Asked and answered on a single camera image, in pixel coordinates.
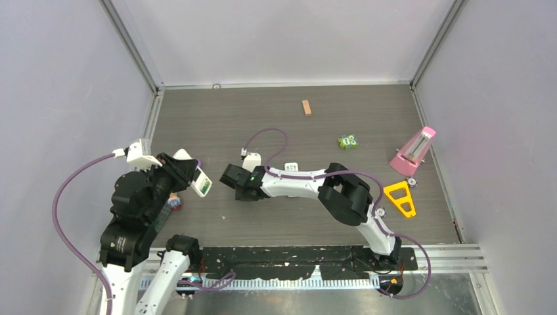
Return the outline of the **green monster cube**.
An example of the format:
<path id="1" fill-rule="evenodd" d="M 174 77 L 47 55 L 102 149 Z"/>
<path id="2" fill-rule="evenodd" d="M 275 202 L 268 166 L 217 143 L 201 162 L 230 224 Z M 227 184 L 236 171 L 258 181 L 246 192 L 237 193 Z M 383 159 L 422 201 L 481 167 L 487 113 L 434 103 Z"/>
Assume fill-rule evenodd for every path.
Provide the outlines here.
<path id="1" fill-rule="evenodd" d="M 338 139 L 339 147 L 343 150 L 348 150 L 350 148 L 358 147 L 359 143 L 354 134 L 344 135 Z"/>

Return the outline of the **small round poker chip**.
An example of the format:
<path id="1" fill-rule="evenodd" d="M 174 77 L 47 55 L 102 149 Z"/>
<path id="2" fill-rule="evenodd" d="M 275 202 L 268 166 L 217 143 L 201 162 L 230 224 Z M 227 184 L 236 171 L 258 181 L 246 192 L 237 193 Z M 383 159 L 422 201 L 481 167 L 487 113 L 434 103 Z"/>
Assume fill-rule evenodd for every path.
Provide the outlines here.
<path id="1" fill-rule="evenodd" d="M 417 185 L 417 180 L 414 177 L 407 177 L 406 182 L 410 188 L 414 188 Z"/>

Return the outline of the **large white remote control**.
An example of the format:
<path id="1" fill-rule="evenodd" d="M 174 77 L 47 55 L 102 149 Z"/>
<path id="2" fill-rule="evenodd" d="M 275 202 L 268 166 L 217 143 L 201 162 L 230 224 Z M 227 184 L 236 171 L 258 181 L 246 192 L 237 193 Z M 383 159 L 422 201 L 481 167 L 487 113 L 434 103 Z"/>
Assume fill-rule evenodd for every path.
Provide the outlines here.
<path id="1" fill-rule="evenodd" d="M 173 155 L 173 158 L 177 160 L 191 160 L 196 163 L 190 187 L 198 194 L 199 197 L 206 197 L 212 188 L 213 182 L 201 168 L 202 162 L 199 159 L 192 157 L 183 148 L 176 151 Z"/>

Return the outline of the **wooden block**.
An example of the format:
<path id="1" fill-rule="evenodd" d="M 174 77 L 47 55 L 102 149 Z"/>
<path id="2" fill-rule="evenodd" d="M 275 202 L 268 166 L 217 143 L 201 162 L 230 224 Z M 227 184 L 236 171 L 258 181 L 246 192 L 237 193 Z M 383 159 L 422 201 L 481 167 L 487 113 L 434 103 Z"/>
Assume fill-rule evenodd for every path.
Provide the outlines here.
<path id="1" fill-rule="evenodd" d="M 308 100 L 302 100 L 302 108 L 303 108 L 303 112 L 305 114 L 305 116 L 311 116 L 312 115 L 312 111 L 311 111 L 311 106 Z"/>

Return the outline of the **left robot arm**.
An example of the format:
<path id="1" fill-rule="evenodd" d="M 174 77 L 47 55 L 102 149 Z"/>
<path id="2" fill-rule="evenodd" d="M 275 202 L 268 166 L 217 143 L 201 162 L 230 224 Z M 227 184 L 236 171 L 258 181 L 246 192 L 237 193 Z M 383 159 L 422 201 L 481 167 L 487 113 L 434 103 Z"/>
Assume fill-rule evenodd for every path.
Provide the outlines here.
<path id="1" fill-rule="evenodd" d="M 108 314 L 161 314 L 176 292 L 184 272 L 202 261 L 196 238 L 174 235 L 168 239 L 155 277 L 142 296 L 139 284 L 150 247 L 171 214 L 167 201 L 174 192 L 195 185 L 198 161 L 184 150 L 173 156 L 158 154 L 161 165 L 122 175 L 114 185 L 112 220 L 100 237 L 100 262 Z"/>

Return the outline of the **small white remote control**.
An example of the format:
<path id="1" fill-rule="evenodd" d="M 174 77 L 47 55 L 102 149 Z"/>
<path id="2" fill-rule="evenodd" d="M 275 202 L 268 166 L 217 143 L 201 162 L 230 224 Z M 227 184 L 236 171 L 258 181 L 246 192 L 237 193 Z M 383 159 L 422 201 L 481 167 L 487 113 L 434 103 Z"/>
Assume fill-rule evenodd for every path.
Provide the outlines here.
<path id="1" fill-rule="evenodd" d="M 288 172 L 297 172 L 299 165 L 296 162 L 288 162 L 284 164 L 284 170 Z"/>

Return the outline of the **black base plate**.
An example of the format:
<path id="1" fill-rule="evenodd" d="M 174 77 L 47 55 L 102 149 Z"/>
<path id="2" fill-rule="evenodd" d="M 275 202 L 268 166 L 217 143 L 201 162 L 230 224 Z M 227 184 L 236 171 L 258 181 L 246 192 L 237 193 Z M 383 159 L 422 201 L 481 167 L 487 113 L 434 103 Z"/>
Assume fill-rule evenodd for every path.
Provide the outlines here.
<path id="1" fill-rule="evenodd" d="M 418 269 L 414 249 L 408 247 L 401 249 L 395 266 L 361 245 L 205 247 L 202 254 L 198 271 L 211 279 L 234 272 L 238 280 L 306 280 L 317 270 L 324 280 L 358 280 L 370 272 Z"/>

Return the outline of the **yellow triangle frame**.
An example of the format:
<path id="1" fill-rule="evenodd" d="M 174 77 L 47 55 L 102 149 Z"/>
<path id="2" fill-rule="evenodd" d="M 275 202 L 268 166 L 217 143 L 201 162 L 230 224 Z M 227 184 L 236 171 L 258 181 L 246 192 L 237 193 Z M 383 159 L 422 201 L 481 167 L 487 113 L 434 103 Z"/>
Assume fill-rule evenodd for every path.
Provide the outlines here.
<path id="1" fill-rule="evenodd" d="M 385 186 L 383 188 L 383 193 L 406 219 L 411 219 L 416 216 L 414 201 L 407 181 L 404 180 Z"/>

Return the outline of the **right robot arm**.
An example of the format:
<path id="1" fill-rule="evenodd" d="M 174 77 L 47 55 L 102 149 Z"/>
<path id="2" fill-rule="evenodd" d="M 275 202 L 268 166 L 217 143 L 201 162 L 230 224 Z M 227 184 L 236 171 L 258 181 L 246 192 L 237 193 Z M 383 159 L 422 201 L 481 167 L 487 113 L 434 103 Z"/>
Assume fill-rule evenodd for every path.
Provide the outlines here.
<path id="1" fill-rule="evenodd" d="M 368 242 L 375 261 L 392 269 L 401 261 L 401 239 L 378 214 L 376 200 L 361 174 L 340 163 L 317 171 L 285 171 L 259 165 L 249 171 L 230 164 L 221 183 L 235 191 L 237 201 L 291 197 L 318 200 L 338 222 L 355 227 Z"/>

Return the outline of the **pink metronome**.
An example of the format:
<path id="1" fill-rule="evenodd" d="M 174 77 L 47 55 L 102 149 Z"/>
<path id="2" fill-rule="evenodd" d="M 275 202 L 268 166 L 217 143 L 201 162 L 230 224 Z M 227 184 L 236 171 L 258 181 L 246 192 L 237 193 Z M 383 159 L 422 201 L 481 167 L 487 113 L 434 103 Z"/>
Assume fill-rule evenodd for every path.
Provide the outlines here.
<path id="1" fill-rule="evenodd" d="M 401 149 L 397 150 L 396 155 L 389 162 L 390 167 L 406 177 L 413 177 L 430 149 L 435 134 L 436 131 L 431 127 L 421 128 Z"/>

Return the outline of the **small toy figure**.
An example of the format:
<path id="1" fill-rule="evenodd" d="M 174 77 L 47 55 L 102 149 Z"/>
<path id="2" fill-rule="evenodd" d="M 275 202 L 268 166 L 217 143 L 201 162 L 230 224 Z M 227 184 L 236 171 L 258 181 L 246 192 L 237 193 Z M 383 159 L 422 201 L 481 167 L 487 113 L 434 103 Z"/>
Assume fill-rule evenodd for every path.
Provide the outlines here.
<path id="1" fill-rule="evenodd" d="M 167 203 L 174 211 L 180 209 L 182 206 L 181 199 L 177 194 L 171 194 L 169 199 L 167 200 Z"/>

